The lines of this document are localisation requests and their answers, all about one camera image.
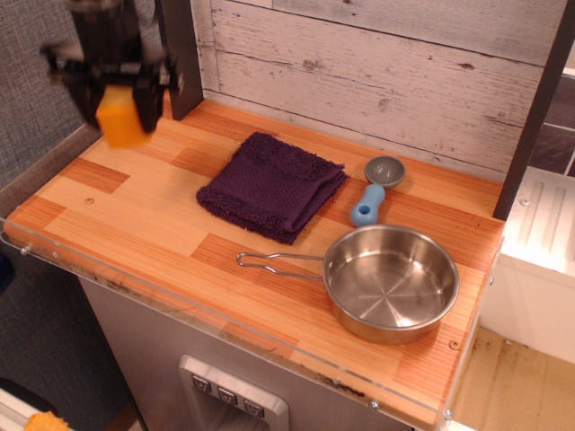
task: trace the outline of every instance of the saucepan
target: saucepan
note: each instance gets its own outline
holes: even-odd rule
[[[277,257],[320,259],[322,276],[257,263]],[[356,336],[382,344],[420,339],[439,325],[459,293],[459,274],[447,251],[429,236],[393,224],[345,233],[323,257],[242,252],[237,262],[278,275],[322,280],[338,322]]]

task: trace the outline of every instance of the black metal frame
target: black metal frame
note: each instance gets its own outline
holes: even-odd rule
[[[172,115],[181,120],[204,100],[190,0],[156,0],[156,10],[162,44],[175,56],[183,81],[179,90],[170,88]]]

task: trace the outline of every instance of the folded washcloth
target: folded washcloth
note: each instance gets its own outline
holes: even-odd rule
[[[197,199],[228,222],[292,244],[347,178],[342,164],[256,132]]]

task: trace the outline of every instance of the orange sponge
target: orange sponge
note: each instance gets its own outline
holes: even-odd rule
[[[68,431],[69,429],[64,420],[57,418],[51,411],[48,411],[30,416],[23,431]]]
[[[152,138],[152,134],[142,128],[131,87],[108,85],[96,119],[111,146],[140,145]]]

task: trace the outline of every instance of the pan handle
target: pan handle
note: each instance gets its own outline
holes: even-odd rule
[[[235,261],[241,267],[246,268],[263,268],[267,269],[268,271],[273,272],[279,276],[287,276],[287,277],[298,277],[298,278],[308,278],[310,280],[323,280],[320,276],[308,276],[307,274],[297,274],[296,272],[285,272],[279,271],[269,265],[263,265],[261,263],[245,263],[242,259],[245,256],[249,256],[251,258],[258,258],[258,259],[274,259],[274,258],[293,258],[293,259],[310,259],[310,260],[323,260],[321,256],[309,256],[307,254],[292,254],[292,253],[274,253],[274,254],[259,254],[259,253],[250,253],[248,251],[243,251],[237,255]]]

